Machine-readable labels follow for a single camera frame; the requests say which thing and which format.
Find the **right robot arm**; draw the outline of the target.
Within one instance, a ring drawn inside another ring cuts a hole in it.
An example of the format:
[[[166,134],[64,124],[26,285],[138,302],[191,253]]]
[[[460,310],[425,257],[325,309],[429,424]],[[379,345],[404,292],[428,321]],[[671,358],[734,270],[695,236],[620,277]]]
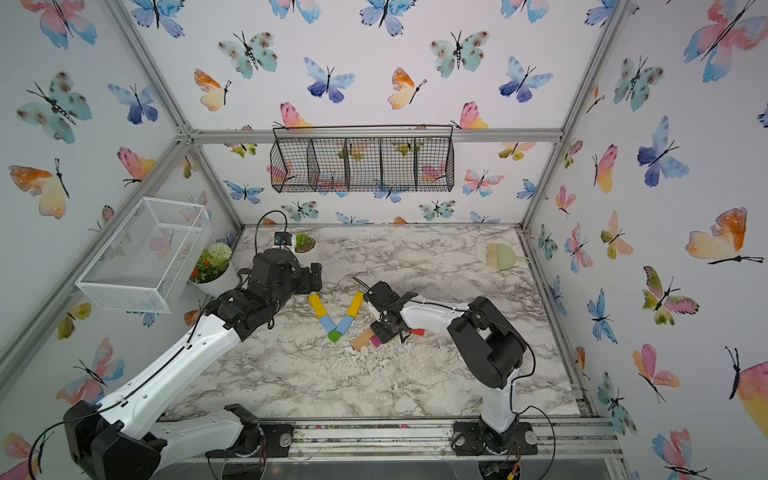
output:
[[[428,300],[414,292],[397,294],[387,283],[367,289],[363,300],[378,314],[371,325],[382,343],[406,340],[415,330],[446,335],[482,385],[480,424],[490,434],[509,437],[519,422],[514,408],[516,382],[528,343],[486,297],[469,303]]]

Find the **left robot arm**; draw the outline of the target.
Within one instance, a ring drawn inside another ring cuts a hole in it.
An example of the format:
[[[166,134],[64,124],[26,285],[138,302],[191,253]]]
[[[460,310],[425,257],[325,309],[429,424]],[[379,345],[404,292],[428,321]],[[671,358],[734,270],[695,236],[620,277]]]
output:
[[[322,266],[300,265],[286,249],[253,258],[246,280],[210,301],[196,324],[123,387],[94,403],[78,401],[63,417],[70,456],[91,479],[149,479],[198,455],[264,458],[267,435],[240,404],[192,420],[157,421],[191,383],[277,314],[295,295],[322,288]]]

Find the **small potted succulent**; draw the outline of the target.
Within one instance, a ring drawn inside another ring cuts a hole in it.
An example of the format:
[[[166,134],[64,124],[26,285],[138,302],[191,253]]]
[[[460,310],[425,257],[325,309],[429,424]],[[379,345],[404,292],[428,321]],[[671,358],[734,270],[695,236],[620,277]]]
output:
[[[317,240],[310,234],[299,233],[295,235],[294,252],[297,255],[305,255],[313,252],[317,246]]]

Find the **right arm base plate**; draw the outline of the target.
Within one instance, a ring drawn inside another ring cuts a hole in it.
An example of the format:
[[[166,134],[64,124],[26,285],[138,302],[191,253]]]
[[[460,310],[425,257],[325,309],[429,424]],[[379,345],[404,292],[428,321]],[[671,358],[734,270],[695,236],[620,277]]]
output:
[[[502,433],[496,432],[482,420],[455,422],[450,448],[458,456],[481,456],[490,452],[517,457],[538,453],[537,437],[532,425],[520,421],[515,421]]]

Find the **yellow block long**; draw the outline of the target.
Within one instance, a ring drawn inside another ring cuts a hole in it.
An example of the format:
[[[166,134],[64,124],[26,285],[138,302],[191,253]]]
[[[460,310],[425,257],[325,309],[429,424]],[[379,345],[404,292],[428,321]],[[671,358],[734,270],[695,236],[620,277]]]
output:
[[[353,297],[353,301],[347,310],[347,315],[351,318],[356,318],[363,302],[364,302],[364,294],[362,292],[356,292]]]
[[[310,295],[308,300],[318,319],[322,319],[328,316],[327,310],[317,294]]]

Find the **blue block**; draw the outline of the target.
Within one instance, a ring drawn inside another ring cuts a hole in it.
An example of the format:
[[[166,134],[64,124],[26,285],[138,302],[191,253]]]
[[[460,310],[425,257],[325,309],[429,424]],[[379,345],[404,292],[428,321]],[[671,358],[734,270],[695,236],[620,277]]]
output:
[[[336,329],[336,324],[332,321],[332,319],[328,315],[320,317],[319,321],[328,334],[330,334]]]
[[[355,321],[355,317],[347,314],[344,316],[341,322],[337,325],[336,330],[341,335],[344,335],[348,332],[348,330],[350,329],[354,321]]]

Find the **natural wood block lower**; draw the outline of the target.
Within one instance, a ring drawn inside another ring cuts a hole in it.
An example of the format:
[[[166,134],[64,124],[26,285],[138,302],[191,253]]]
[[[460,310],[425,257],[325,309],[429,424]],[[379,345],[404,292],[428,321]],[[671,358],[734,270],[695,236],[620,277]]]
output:
[[[371,339],[374,337],[374,332],[371,328],[366,329],[362,334],[350,342],[351,347],[355,351],[360,351],[365,347]]]

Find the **white pot flowering plant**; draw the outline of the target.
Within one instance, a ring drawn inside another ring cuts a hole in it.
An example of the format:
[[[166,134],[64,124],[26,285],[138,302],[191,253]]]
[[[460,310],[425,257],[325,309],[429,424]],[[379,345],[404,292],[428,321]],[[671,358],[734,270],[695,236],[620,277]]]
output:
[[[189,281],[201,291],[218,297],[238,285],[238,277],[231,263],[232,249],[225,243],[214,243],[204,249]]]

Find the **aluminium front rail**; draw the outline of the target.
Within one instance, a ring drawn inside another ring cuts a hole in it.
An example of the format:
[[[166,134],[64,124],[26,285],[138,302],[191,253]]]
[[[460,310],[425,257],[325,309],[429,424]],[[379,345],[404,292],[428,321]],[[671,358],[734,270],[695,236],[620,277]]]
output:
[[[458,456],[450,448],[453,424],[477,421],[469,418],[363,419],[363,420],[257,420],[239,419],[231,412],[175,422],[120,420],[120,433],[162,443],[160,468],[192,460],[267,463],[334,461],[454,461],[477,460],[621,460],[624,454],[609,422],[599,418],[524,416],[532,425],[538,453]],[[287,458],[241,458],[227,451],[246,423],[290,423],[295,433]]]

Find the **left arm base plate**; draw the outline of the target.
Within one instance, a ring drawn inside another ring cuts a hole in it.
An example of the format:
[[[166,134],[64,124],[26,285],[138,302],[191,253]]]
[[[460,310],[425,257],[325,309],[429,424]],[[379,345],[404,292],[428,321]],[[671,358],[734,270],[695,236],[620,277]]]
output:
[[[287,458],[294,433],[294,425],[290,423],[246,423],[227,451],[241,458]]]

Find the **white mesh wall basket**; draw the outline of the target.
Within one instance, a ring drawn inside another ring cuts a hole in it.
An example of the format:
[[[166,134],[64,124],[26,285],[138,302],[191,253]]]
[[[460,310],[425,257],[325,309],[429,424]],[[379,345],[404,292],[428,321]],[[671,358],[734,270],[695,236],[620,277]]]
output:
[[[144,197],[75,285],[103,309],[169,314],[210,236],[206,206]]]

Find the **green hand brush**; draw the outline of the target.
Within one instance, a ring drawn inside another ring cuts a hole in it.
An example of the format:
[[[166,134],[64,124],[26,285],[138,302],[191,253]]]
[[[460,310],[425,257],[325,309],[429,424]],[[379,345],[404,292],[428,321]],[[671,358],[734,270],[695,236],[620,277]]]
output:
[[[526,263],[528,258],[518,255],[510,246],[491,243],[486,248],[487,265],[499,271],[514,268],[520,263]]]

